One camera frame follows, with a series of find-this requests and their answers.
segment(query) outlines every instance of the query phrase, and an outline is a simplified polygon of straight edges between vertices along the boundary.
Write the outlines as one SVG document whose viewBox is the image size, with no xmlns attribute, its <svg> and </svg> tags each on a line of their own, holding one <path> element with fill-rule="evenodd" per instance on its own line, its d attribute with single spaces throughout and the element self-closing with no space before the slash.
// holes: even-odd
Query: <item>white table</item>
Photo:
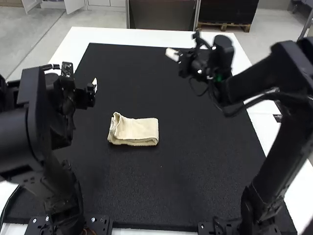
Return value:
<svg viewBox="0 0 313 235">
<path fill-rule="evenodd" d="M 209 43 L 212 43 L 217 34 L 226 35 L 233 41 L 235 47 L 235 55 L 232 64 L 233 74 L 238 74 L 251 66 L 248 57 L 233 33 L 202 32 L 201 36 Z M 72 27 L 49 63 L 61 64 L 62 61 L 69 61 L 74 64 L 75 71 L 89 43 L 191 48 L 194 46 L 191 35 L 192 32 L 186 31 Z M 265 155 L 268 154 L 280 127 L 280 124 L 277 123 L 273 117 L 273 114 L 278 113 L 279 111 L 272 101 L 264 101 L 248 109 L 249 117 Z M 285 197 L 287 208 L 299 234 L 303 232 L 313 215 L 312 180 L 313 167 L 307 160 L 294 182 L 291 184 Z M 0 183 L 1 210 L 15 187 L 15 185 L 8 182 Z M 26 227 L 26 225 L 5 224 L 0 235 L 22 235 Z M 114 235 L 132 235 L 134 233 L 149 233 L 151 235 L 195 234 L 187 232 L 130 229 L 113 230 Z"/>
</svg>

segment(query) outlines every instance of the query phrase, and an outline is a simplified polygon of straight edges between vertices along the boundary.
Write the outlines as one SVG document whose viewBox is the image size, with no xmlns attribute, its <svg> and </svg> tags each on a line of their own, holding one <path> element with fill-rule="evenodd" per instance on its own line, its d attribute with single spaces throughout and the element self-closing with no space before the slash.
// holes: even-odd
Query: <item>wire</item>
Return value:
<svg viewBox="0 0 313 235">
<path fill-rule="evenodd" d="M 195 88 L 193 87 L 193 85 L 191 84 L 191 79 L 195 79 L 194 77 L 190 77 L 188 82 L 190 85 L 190 88 L 192 89 L 192 91 L 195 93 L 196 96 L 200 97 L 203 96 L 209 89 L 209 85 L 207 85 L 207 87 L 205 88 L 205 90 L 203 92 L 201 92 L 200 94 L 196 92 Z"/>
<path fill-rule="evenodd" d="M 60 65 L 58 65 L 58 64 L 42 65 L 42 66 L 40 66 L 40 69 L 43 70 L 43 71 L 47 71 L 47 70 L 59 70 L 59 69 L 60 69 Z"/>
<path fill-rule="evenodd" d="M 0 233 L 1 233 L 2 226 L 3 226 L 3 220 L 5 217 L 6 209 L 11 204 L 12 198 L 14 197 L 14 195 L 17 193 L 19 189 L 20 189 L 20 186 L 18 185 L 4 205 L 4 208 L 2 210 L 1 217 L 0 217 Z"/>
<path fill-rule="evenodd" d="M 89 230 L 92 232 L 93 235 L 97 235 L 94 230 L 92 230 L 92 229 L 89 229 Z"/>
</svg>

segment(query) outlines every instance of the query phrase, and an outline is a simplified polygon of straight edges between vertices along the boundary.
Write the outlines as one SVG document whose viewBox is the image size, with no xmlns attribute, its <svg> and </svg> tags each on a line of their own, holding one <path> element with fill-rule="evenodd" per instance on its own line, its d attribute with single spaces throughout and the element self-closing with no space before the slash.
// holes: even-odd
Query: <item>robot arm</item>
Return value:
<svg viewBox="0 0 313 235">
<path fill-rule="evenodd" d="M 71 144 L 75 109 L 94 106 L 96 85 L 76 88 L 71 63 L 63 62 L 60 76 L 44 73 L 53 68 L 60 69 L 25 69 L 16 82 L 0 78 L 0 180 L 43 199 L 52 234 L 78 235 L 84 227 L 80 185 L 52 150 Z"/>
<path fill-rule="evenodd" d="M 277 234 L 274 218 L 313 149 L 313 38 L 277 43 L 267 58 L 235 76 L 231 75 L 234 49 L 229 38 L 218 35 L 213 46 L 199 32 L 193 38 L 197 45 L 187 53 L 167 50 L 166 54 L 179 63 L 181 77 L 208 85 L 209 97 L 226 117 L 265 99 L 280 101 L 281 128 L 259 173 L 243 192 L 239 223 L 241 235 Z M 206 60 L 199 57 L 203 45 L 209 51 Z M 224 109 L 256 95 L 260 96 L 233 112 Z"/>
</svg>

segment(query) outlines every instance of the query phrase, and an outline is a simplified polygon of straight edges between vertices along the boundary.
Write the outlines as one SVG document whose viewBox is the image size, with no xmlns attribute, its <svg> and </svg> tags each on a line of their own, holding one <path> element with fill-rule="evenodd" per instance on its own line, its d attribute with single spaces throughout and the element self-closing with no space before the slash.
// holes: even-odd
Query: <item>black mat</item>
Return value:
<svg viewBox="0 0 313 235">
<path fill-rule="evenodd" d="M 265 159 L 246 112 L 224 118 L 207 96 L 196 97 L 164 48 L 90 44 L 76 71 L 78 87 L 98 79 L 96 106 L 76 111 L 68 159 L 81 182 L 85 211 L 111 216 L 116 226 L 146 224 L 196 230 L 212 216 L 240 216 L 240 198 Z M 113 146 L 114 111 L 159 120 L 156 147 Z M 43 214 L 29 193 L 8 218 Z M 295 232 L 286 208 L 282 231 Z"/>
</svg>

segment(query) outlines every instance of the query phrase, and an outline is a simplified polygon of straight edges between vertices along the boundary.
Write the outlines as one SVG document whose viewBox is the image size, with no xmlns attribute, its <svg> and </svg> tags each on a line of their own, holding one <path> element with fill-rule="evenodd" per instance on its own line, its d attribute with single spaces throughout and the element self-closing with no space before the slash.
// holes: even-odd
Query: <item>folded towel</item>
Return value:
<svg viewBox="0 0 313 235">
<path fill-rule="evenodd" d="M 158 143 L 156 118 L 126 118 L 115 112 L 111 118 L 108 141 L 113 144 L 151 146 Z"/>
</svg>

